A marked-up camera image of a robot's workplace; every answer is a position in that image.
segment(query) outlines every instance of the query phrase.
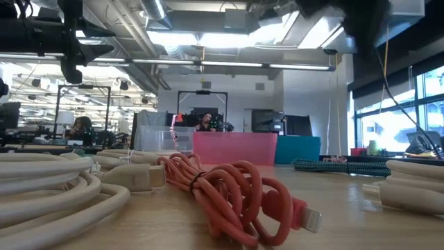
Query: ceiling duct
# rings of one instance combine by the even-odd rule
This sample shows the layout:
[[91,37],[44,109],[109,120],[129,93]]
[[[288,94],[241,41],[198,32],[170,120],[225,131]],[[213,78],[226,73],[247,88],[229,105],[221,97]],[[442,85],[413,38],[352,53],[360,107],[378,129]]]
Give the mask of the ceiling duct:
[[167,17],[167,6],[163,0],[141,0],[140,2],[148,19],[154,20],[168,29],[172,27]]
[[[50,10],[57,10],[60,12],[57,0],[32,0],[33,3],[37,4],[39,7],[48,8]],[[103,23],[96,17],[94,13],[83,4],[83,17],[93,24],[105,28]],[[120,45],[120,43],[114,37],[101,37],[102,44],[109,44],[114,47],[114,50],[105,54],[107,57],[113,58],[130,58],[130,54]],[[152,76],[144,73],[139,66],[134,64],[129,64],[128,67],[121,67],[121,71],[127,73],[131,81],[136,83],[143,91],[148,91],[152,93],[157,93],[158,85]]]

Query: red cable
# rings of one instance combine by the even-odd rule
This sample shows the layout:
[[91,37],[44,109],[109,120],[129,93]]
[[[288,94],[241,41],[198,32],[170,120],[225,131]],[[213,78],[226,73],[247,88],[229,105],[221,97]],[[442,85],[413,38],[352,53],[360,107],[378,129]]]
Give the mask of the red cable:
[[[169,159],[160,157],[157,163],[164,163],[167,183],[187,192],[191,189],[205,211],[213,237],[225,233],[247,247],[257,246],[259,240],[277,246],[286,240],[290,228],[300,228],[302,209],[307,204],[292,198],[281,182],[262,178],[249,162],[222,164],[204,172],[199,156],[175,153]],[[264,192],[262,185],[274,190]],[[258,220],[260,207],[280,222],[276,235],[268,234]]]

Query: pink box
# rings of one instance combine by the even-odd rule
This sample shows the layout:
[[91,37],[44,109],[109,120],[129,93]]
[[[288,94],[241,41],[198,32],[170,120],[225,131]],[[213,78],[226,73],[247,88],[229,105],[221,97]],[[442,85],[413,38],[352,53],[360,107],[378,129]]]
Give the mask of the pink box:
[[203,164],[247,160],[255,165],[273,166],[277,138],[274,133],[195,132],[193,152]]

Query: teal box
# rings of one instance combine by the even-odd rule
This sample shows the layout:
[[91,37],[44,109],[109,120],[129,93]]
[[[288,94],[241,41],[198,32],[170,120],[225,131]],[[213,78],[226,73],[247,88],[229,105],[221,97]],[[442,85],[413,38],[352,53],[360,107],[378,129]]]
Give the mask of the teal box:
[[319,160],[321,138],[314,136],[278,136],[276,164],[290,164],[294,159]]

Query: office desk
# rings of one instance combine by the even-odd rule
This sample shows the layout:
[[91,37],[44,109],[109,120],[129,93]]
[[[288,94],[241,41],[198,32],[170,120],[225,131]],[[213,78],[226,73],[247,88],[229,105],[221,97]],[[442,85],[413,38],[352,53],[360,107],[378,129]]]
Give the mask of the office desk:
[[[297,172],[290,167],[260,168],[280,179],[292,195],[323,214],[317,234],[291,231],[285,250],[418,250],[442,249],[444,221],[400,210],[382,210],[364,200],[363,183],[382,178]],[[270,232],[278,224],[261,215]],[[113,218],[55,247],[57,250],[246,249],[227,238],[212,239],[202,210],[186,192],[167,187],[132,195]]]

